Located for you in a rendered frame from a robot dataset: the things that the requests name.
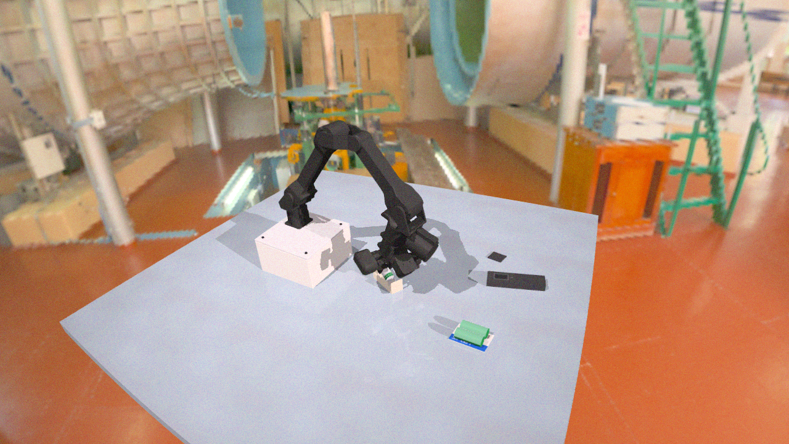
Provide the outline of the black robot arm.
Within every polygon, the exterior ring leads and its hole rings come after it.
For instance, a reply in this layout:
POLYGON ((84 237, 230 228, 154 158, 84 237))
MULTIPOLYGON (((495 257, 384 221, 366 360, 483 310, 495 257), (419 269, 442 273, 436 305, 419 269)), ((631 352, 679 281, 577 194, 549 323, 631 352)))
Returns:
POLYGON ((385 263, 391 264, 396 275, 403 278, 420 269, 422 261, 430 260, 439 247, 439 239, 422 227, 427 222, 422 196, 398 177, 373 142, 371 133, 339 119, 319 127, 313 143, 315 148, 298 179, 287 186, 279 200, 281 210, 287 211, 288 220, 284 224, 302 229, 312 222, 306 203, 318 192, 315 180, 336 150, 351 150, 384 194, 387 210, 381 215, 387 220, 385 238, 392 244, 405 242, 402 250, 391 251, 385 263), (411 221, 415 216, 417 218, 411 221))

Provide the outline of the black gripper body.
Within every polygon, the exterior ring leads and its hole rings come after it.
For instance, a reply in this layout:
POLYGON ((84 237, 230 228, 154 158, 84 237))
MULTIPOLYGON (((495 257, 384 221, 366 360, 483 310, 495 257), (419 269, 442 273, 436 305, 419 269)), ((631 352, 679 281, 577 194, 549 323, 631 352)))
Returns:
POLYGON ((379 267, 383 267, 386 263, 386 257, 391 251, 402 250, 405 247, 403 244, 392 244, 385 238, 385 231, 380 233, 382 242, 378 242, 377 251, 373 251, 373 255, 369 249, 364 249, 354 253, 353 262, 357 265, 358 269, 363 275, 374 273, 379 267))

